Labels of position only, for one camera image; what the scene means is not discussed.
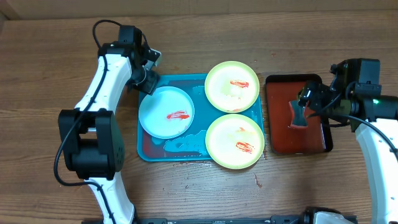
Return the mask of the yellow plate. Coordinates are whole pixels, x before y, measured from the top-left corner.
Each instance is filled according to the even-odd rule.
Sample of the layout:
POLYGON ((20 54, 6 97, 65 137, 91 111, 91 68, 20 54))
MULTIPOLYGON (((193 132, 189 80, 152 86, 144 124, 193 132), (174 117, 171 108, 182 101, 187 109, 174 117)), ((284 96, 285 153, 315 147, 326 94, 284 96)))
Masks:
POLYGON ((238 61, 215 65, 205 78, 208 101, 225 113, 240 113, 250 108, 257 100, 259 90, 255 71, 238 61))
POLYGON ((262 129, 251 118, 226 114, 210 124, 205 145, 217 164, 228 169, 245 169, 259 160, 265 139, 262 129))

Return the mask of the teal plastic tray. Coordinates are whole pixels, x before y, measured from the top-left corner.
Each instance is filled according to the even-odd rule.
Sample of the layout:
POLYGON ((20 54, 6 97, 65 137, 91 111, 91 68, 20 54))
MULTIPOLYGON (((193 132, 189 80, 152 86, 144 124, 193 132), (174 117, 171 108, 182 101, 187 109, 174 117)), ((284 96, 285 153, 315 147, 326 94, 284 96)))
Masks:
MULTIPOLYGON (((174 86, 185 91, 193 101, 195 115, 190 127, 171 139, 159 139, 148 134, 137 122, 137 153, 149 162, 205 161, 211 157, 205 146, 206 131, 210 124, 224 115, 205 95, 204 74, 162 75, 157 88, 174 86)), ((147 94, 140 93, 139 106, 147 94)))

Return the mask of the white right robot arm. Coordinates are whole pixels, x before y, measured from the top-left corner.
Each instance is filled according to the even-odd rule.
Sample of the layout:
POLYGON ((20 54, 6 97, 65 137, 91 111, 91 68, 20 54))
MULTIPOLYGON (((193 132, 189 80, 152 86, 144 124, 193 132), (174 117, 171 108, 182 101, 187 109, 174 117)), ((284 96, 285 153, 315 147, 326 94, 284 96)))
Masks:
POLYGON ((307 81, 289 103, 291 128, 310 117, 350 126, 364 156, 372 223, 397 223, 397 97, 382 95, 378 59, 352 58, 331 65, 330 85, 307 81))

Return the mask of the black tray with red water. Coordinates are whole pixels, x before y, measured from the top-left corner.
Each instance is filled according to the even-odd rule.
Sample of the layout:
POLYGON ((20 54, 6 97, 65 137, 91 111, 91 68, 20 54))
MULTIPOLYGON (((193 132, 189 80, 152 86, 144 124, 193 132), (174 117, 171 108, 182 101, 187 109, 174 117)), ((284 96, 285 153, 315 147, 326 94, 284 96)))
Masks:
POLYGON ((314 154, 333 149, 328 119, 319 116, 307 120, 306 128, 291 128, 292 110, 289 102, 305 82, 321 83, 316 74, 270 75, 266 78, 266 103, 271 149, 277 154, 314 154))

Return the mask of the orange sponge with green pad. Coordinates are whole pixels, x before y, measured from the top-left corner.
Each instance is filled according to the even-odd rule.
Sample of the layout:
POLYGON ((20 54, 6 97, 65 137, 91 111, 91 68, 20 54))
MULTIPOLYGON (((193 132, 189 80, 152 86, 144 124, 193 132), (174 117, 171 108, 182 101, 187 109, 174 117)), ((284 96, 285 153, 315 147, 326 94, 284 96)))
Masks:
POLYGON ((294 129, 305 129, 308 126, 305 118, 305 106, 300 106, 297 100, 289 102, 289 108, 291 112, 291 123, 290 127, 294 129))

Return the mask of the cardboard back panel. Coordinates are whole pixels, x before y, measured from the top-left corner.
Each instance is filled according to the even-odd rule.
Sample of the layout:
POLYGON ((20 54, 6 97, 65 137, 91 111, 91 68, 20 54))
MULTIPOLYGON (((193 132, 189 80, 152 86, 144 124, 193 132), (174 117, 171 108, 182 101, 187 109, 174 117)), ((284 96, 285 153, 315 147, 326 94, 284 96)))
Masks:
POLYGON ((1 0, 10 20, 397 9, 397 0, 1 0))

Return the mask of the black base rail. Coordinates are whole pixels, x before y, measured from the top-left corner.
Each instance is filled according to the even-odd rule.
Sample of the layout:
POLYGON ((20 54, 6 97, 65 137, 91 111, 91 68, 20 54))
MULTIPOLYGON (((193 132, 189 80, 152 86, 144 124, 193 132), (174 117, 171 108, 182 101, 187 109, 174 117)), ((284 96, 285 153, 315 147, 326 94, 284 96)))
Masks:
POLYGON ((133 224, 299 224, 298 215, 280 216, 270 218, 234 218, 234 219, 184 219, 167 220, 166 218, 143 218, 133 221, 133 224))

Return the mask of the light blue plate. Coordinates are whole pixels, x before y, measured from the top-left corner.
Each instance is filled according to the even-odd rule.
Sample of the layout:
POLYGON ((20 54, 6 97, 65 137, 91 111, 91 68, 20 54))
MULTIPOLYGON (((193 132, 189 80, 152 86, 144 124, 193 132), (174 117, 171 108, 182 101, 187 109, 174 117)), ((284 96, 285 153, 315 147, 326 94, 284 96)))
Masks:
POLYGON ((174 86, 162 86, 147 95, 139 106, 139 122, 151 136, 171 139, 192 124, 195 107, 190 96, 174 86))

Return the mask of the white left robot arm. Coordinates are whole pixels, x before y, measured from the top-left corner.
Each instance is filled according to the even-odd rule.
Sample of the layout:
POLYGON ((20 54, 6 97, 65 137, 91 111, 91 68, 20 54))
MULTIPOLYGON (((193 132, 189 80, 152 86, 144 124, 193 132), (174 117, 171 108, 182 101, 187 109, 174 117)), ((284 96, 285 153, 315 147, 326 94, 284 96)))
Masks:
POLYGON ((72 110, 58 116, 61 144, 53 173, 60 185, 87 185, 103 213, 102 223, 134 223, 136 211, 121 177, 124 142, 116 121, 123 90, 155 92, 160 76, 153 71, 162 54, 149 47, 135 26, 119 25, 118 39, 98 44, 98 67, 84 97, 72 110), (65 182, 58 173, 63 157, 79 182, 65 182))

